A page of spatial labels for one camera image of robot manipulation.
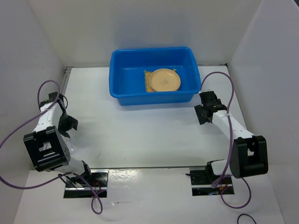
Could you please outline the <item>clear plastic cup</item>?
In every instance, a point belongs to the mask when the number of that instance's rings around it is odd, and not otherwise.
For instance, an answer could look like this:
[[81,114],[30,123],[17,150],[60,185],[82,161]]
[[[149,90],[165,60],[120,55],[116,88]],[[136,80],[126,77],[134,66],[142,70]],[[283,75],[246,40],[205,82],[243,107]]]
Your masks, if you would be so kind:
[[72,139],[71,138],[67,138],[67,137],[63,137],[69,151],[70,151],[70,154],[73,155],[75,152],[76,152],[76,146],[75,144],[73,143]]

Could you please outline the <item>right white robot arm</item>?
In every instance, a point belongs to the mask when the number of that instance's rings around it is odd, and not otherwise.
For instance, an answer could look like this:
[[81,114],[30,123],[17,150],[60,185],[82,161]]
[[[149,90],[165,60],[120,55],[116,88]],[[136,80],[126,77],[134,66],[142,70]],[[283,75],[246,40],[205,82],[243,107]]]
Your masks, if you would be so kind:
[[215,125],[231,144],[227,159],[207,162],[206,181],[216,183],[222,173],[224,176],[233,176],[236,179],[268,173],[266,139],[261,135],[254,135],[243,127],[227,112],[227,107],[214,91],[202,92],[199,96],[201,104],[194,107],[199,124]]

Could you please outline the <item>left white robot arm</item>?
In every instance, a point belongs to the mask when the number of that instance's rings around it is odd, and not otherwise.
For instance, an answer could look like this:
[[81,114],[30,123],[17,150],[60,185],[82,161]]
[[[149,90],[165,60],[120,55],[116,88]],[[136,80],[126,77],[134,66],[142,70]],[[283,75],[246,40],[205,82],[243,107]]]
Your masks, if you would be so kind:
[[66,140],[69,130],[78,128],[78,120],[68,115],[61,93],[49,94],[49,99],[39,105],[42,116],[32,133],[23,137],[23,142],[38,172],[57,171],[76,173],[76,181],[86,187],[93,182],[89,166],[72,158]]

